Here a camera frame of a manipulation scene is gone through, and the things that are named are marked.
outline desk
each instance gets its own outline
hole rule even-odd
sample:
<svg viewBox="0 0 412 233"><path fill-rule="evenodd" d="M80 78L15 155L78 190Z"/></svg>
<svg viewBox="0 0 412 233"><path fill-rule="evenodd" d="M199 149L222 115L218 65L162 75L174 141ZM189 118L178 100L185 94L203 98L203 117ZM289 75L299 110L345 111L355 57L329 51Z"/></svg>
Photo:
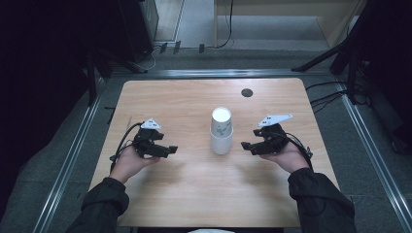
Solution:
<svg viewBox="0 0 412 233"><path fill-rule="evenodd" d="M230 15L230 0L215 0L215 47L218 16ZM316 16L327 43L334 47L346 32L363 0L234 0L233 16Z"/></svg>
<svg viewBox="0 0 412 233"><path fill-rule="evenodd" d="M253 96L243 97L244 88L251 89ZM213 154L210 149L211 115L219 106L232 112L233 146L226 155ZM293 115L282 127L311 148L315 170L337 185L301 80L245 79L126 83L90 187L109 175L109 157L128 125L153 117L164 134L156 144L179 148L129 179L130 205L119 217L119 225L298 226L296 204L289 196L289 173L240 145L261 142L253 130L268 114Z"/></svg>

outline paper cup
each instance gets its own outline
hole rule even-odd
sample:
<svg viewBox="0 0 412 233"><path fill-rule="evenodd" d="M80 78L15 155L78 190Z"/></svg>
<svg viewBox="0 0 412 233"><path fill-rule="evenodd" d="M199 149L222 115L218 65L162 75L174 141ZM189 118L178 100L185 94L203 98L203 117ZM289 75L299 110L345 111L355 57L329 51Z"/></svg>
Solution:
<svg viewBox="0 0 412 233"><path fill-rule="evenodd" d="M224 107L218 107L212 112L212 134L217 138L227 138L232 134L231 112Z"/></svg>
<svg viewBox="0 0 412 233"><path fill-rule="evenodd" d="M226 154L230 152L232 145L233 130L229 136L225 138L216 137L212 131L210 131L210 145L212 151L216 154Z"/></svg>

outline black sleeve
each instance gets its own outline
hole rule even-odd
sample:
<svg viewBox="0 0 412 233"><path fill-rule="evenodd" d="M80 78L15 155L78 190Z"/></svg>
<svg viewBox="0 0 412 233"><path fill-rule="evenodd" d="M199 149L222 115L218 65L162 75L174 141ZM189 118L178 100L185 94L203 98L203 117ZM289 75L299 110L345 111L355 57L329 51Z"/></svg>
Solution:
<svg viewBox="0 0 412 233"><path fill-rule="evenodd" d="M125 186L112 178L105 178L85 197L82 213L66 232L116 232L118 217L127 209L129 199Z"/></svg>
<svg viewBox="0 0 412 233"><path fill-rule="evenodd" d="M303 168L291 173L288 182L302 232L356 232L353 203L327 176Z"/></svg>

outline black jacket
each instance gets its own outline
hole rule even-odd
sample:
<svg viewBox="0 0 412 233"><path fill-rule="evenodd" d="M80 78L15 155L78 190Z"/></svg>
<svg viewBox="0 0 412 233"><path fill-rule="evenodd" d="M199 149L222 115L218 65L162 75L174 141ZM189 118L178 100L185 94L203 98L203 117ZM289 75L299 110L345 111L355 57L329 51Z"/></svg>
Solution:
<svg viewBox="0 0 412 233"><path fill-rule="evenodd" d="M290 196L297 203L302 232L356 232L354 205L327 178L310 168L288 178ZM116 232L117 220L128 206L125 186L105 178L86 196L82 213L67 232Z"/></svg>

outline hand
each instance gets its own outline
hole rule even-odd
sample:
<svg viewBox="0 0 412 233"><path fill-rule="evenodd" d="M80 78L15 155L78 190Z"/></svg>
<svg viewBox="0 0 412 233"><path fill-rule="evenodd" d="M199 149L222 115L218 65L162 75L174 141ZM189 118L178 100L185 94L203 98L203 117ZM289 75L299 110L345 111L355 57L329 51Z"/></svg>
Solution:
<svg viewBox="0 0 412 233"><path fill-rule="evenodd" d="M278 153L263 154L260 156L263 159L276 162L285 171L292 173L301 168L308 168L309 164L306 162L299 149L293 143L287 143L285 147Z"/></svg>
<svg viewBox="0 0 412 233"><path fill-rule="evenodd" d="M130 146L123 150L109 177L121 183L126 183L129 178L136 175L140 170L158 161L160 161L159 157L140 157L134 147Z"/></svg>

